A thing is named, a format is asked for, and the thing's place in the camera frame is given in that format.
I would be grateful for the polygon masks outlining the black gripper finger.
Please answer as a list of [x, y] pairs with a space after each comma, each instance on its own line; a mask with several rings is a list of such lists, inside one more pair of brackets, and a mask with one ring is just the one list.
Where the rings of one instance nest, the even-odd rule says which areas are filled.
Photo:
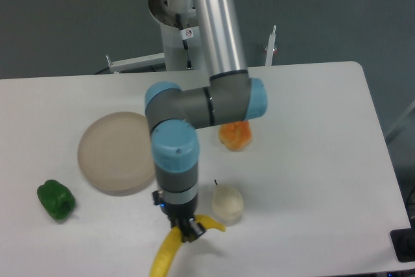
[[189, 219], [189, 237], [200, 238], [206, 232], [205, 227], [196, 221], [195, 218]]
[[191, 227], [187, 221], [184, 223], [179, 222], [177, 224], [178, 229], [181, 233], [181, 240], [183, 243], [190, 243], [192, 241]]

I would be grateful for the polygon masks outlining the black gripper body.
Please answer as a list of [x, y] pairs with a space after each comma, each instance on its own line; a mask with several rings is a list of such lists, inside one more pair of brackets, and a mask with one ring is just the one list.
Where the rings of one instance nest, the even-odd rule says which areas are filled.
[[155, 206], [159, 206], [161, 211], [166, 214], [170, 227], [180, 226], [180, 221], [194, 217], [195, 210], [198, 203], [198, 195], [195, 195], [191, 200], [180, 204], [172, 204], [166, 202], [161, 197], [162, 191], [153, 191], [152, 199]]

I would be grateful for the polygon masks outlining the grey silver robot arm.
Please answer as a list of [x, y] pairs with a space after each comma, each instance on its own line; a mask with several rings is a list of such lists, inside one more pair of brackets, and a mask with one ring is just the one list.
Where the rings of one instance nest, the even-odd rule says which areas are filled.
[[207, 224], [195, 215], [198, 200], [199, 144], [196, 130], [261, 117], [267, 94], [258, 78], [250, 78], [244, 60], [233, 0], [178, 2], [177, 26], [182, 14], [195, 8], [209, 86], [184, 91], [172, 82], [152, 85], [145, 94], [159, 206], [178, 232], [181, 242], [203, 235]]

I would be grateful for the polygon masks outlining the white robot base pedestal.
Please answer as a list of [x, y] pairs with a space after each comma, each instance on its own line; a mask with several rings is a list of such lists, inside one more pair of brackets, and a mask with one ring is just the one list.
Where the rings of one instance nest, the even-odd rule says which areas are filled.
[[148, 0], [148, 7], [160, 27], [166, 70], [205, 69], [193, 0]]

